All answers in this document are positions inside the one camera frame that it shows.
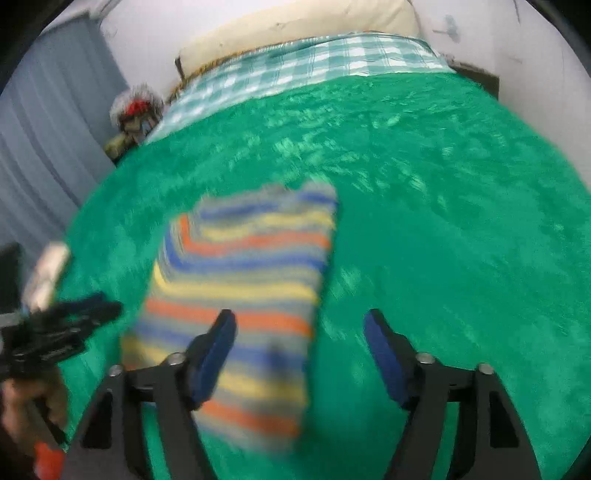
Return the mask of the person's left hand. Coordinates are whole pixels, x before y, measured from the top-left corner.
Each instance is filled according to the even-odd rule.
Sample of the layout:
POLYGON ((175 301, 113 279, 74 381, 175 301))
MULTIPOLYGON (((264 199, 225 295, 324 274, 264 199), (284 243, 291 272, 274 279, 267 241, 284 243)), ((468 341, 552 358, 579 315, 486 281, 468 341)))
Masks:
POLYGON ((60 370, 55 367, 38 379, 8 379, 1 384, 1 426, 17 448, 29 457, 37 443, 49 441, 49 430, 36 400, 48 408, 47 419, 63 430, 67 424, 68 392, 60 370))

